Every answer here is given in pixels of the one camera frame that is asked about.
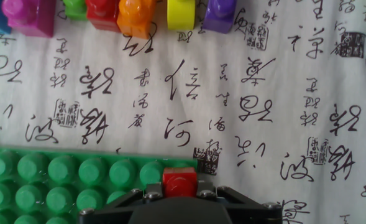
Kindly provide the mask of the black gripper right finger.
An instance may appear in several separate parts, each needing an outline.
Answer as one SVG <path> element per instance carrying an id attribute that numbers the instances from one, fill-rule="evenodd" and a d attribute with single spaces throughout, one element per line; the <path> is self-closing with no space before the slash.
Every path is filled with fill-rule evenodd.
<path id="1" fill-rule="evenodd" d="M 242 193 L 212 182 L 198 182 L 196 198 L 208 202 L 204 207 L 216 223 L 282 224 L 283 208 L 275 202 L 258 203 Z"/>

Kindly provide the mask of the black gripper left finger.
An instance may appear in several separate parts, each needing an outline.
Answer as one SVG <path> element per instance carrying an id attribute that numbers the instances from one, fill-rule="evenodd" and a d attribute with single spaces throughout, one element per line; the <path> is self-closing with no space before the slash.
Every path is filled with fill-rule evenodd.
<path id="1" fill-rule="evenodd" d="M 77 216 L 78 224 L 129 223 L 133 213 L 144 205 L 163 199 L 163 184 L 148 184 L 144 190 L 135 188 L 113 200 L 102 209 L 84 208 Z"/>

